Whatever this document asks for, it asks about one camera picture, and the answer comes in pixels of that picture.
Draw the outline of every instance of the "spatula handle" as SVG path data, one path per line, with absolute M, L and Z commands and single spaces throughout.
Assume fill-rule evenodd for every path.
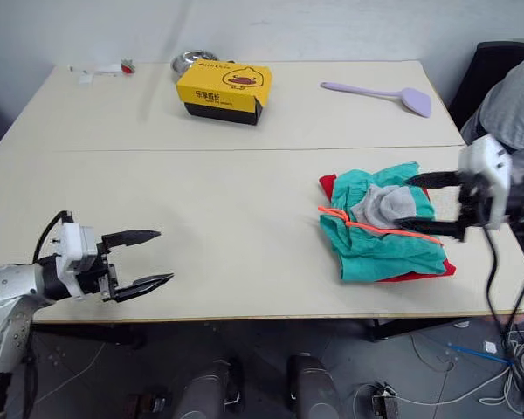
M 325 89 L 329 89 L 329 90 L 337 90 L 338 92 L 378 94 L 380 96 L 399 96 L 400 95 L 400 92 L 379 92 L 377 90 L 365 89 L 363 87 L 342 85 L 340 83 L 332 83 L 329 81 L 322 82 L 321 87 L 324 87 Z

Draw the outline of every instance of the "teal shirt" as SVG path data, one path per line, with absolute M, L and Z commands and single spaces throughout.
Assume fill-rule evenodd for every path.
M 351 207 L 360 202 L 369 185 L 403 186 L 417 175 L 417 163 L 406 163 L 386 168 L 375 174 L 351 170 L 334 182 L 331 207 L 344 210 L 351 221 L 356 221 Z M 416 202 L 417 216 L 434 218 L 435 211 L 421 188 L 410 187 Z M 439 244 L 422 238 L 388 234 L 370 235 L 357 227 L 348 227 L 340 218 L 321 215 L 321 228 L 332 242 L 332 249 L 341 263 L 344 281 L 375 282 L 408 272 L 444 273 L 445 251 Z

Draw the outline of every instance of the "red cloth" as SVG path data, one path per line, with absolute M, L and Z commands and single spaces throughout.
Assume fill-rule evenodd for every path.
M 328 197 L 330 201 L 332 201 L 332 193 L 334 192 L 334 182 L 336 180 L 336 175 L 326 175 L 321 177 L 318 182 L 321 183 L 322 188 L 324 189 L 324 193 Z M 427 193 L 427 189 L 423 189 L 423 192 L 429 197 L 429 194 Z M 456 266 L 451 264 L 448 259 L 446 259 L 443 264 L 445 265 L 445 273 L 416 273 L 416 272 L 408 272 L 404 273 L 404 275 L 400 275 L 398 277 L 394 278 L 386 278 L 381 279 L 377 282 L 402 282 L 402 281 L 411 281 L 413 279 L 424 279 L 424 278 L 436 278 L 436 277 L 451 277 L 454 275 L 454 272 L 456 272 Z

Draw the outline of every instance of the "gray floor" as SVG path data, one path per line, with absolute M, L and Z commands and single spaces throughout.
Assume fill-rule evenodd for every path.
M 283 403 L 286 360 L 290 354 L 309 352 L 321 359 L 341 393 L 346 417 L 353 417 L 354 392 L 363 383 L 388 382 L 400 396 L 439 402 L 464 394 L 502 371 L 503 365 L 472 355 L 456 354 L 446 344 L 482 350 L 484 340 L 497 341 L 493 326 L 474 320 L 470 327 L 444 326 L 409 336 L 371 343 L 362 338 L 362 325 L 347 320 L 234 321 L 215 323 L 170 323 L 145 326 L 148 344 L 138 350 L 105 345 L 95 364 L 80 377 L 39 402 L 32 418 L 122 418 L 126 395 L 154 385 L 179 391 L 190 374 L 217 358 L 236 354 L 244 363 L 245 418 L 291 418 Z M 39 396 L 46 395 L 74 377 L 95 356 L 100 343 L 38 334 L 35 342 L 40 375 Z M 442 372 L 451 362 L 452 371 Z M 8 417 L 22 406 L 22 369 L 10 387 Z M 499 396 L 497 381 L 462 402 L 437 407 L 399 403 L 404 418 L 518 417 L 501 405 L 486 407 L 481 396 Z M 369 388 L 357 398 L 357 419 L 374 417 Z

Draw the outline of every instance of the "cartoon duck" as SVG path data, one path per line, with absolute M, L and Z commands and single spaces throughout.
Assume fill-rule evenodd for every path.
M 264 76 L 252 67 L 245 67 L 223 76 L 225 84 L 233 89 L 245 89 L 245 87 L 258 87 L 264 85 Z

